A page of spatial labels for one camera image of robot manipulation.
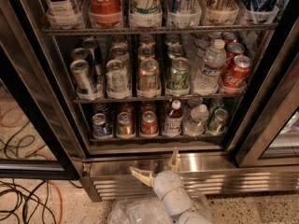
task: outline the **clear plastic bottle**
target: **clear plastic bottle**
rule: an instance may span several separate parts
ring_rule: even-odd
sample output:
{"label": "clear plastic bottle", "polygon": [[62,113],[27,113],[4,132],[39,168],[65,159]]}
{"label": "clear plastic bottle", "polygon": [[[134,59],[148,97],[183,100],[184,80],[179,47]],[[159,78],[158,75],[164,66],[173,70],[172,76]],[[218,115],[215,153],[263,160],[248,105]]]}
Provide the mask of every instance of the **clear plastic bottle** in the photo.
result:
{"label": "clear plastic bottle", "polygon": [[208,110],[206,105],[199,105],[184,116],[184,134],[196,136],[204,132],[208,120]]}
{"label": "clear plastic bottle", "polygon": [[164,134],[167,136],[177,136],[180,134],[180,124],[183,112],[179,100],[174,100],[169,107],[166,108],[164,117]]}
{"label": "clear plastic bottle", "polygon": [[194,81],[198,89],[213,90],[218,87],[218,78],[226,61],[224,46],[223,40],[216,39],[214,44],[207,49],[203,59],[200,60]]}

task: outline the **metal base panel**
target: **metal base panel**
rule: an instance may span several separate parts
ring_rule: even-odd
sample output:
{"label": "metal base panel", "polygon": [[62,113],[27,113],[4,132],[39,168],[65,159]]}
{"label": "metal base panel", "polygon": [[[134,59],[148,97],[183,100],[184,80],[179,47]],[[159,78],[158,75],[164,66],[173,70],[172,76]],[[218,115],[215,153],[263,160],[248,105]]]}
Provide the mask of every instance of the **metal base panel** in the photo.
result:
{"label": "metal base panel", "polygon": [[[154,194],[129,173],[129,167],[159,173],[167,168],[169,157],[123,159],[86,163],[80,179],[93,202]],[[245,192],[299,190],[298,165],[284,167],[237,168],[222,154],[181,154],[179,174],[185,189],[192,193],[237,194]]]}

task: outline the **white robotic arm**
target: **white robotic arm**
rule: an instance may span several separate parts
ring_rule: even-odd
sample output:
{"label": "white robotic arm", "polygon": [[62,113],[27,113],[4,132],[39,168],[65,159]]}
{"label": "white robotic arm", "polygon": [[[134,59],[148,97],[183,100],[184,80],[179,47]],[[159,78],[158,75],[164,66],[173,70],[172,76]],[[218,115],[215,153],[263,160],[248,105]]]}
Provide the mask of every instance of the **white robotic arm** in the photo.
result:
{"label": "white robotic arm", "polygon": [[162,171],[155,177],[151,171],[139,170],[130,167],[134,177],[149,187],[162,201],[167,214],[176,224],[212,224],[203,216],[195,213],[192,200],[183,187],[182,180],[178,175],[178,152],[175,150],[168,163],[171,170]]}

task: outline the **speckled floor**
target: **speckled floor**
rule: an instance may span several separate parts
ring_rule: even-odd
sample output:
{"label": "speckled floor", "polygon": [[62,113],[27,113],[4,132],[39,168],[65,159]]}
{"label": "speckled floor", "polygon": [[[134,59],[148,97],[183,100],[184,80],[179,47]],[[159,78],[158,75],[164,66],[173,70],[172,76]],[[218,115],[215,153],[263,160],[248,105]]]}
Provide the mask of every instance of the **speckled floor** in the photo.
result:
{"label": "speckled floor", "polygon": [[[11,179],[0,179],[11,183]],[[41,181],[16,179],[33,190]],[[72,224],[106,224],[112,209],[113,201],[92,203],[83,189],[75,188],[68,181],[53,181],[62,194],[63,215],[61,223]],[[0,185],[0,192],[5,188]],[[46,200],[46,186],[38,189],[36,195],[41,201]],[[214,224],[295,224],[299,223],[299,191],[270,192],[243,195],[209,195],[206,197],[207,209]],[[58,221],[59,199],[56,190],[50,186],[47,206],[52,210]],[[0,198],[0,211],[10,210],[16,202],[13,193],[7,193]],[[16,211],[21,219],[22,205]],[[29,223],[42,223],[42,208],[37,208]],[[0,219],[5,214],[0,212]],[[0,223],[18,223],[15,216],[0,220]],[[45,223],[55,223],[49,213],[45,212]]]}

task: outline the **beverage cooler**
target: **beverage cooler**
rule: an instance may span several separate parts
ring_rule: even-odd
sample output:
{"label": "beverage cooler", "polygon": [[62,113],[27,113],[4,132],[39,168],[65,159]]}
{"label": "beverage cooler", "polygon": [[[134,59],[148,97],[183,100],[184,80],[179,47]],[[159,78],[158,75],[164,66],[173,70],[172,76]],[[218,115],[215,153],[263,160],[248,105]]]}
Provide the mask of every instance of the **beverage cooler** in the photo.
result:
{"label": "beverage cooler", "polygon": [[55,157],[2,155],[0,176],[100,202],[153,193],[129,167],[177,150],[189,192],[299,188],[295,0],[103,1],[0,0],[1,81]]}

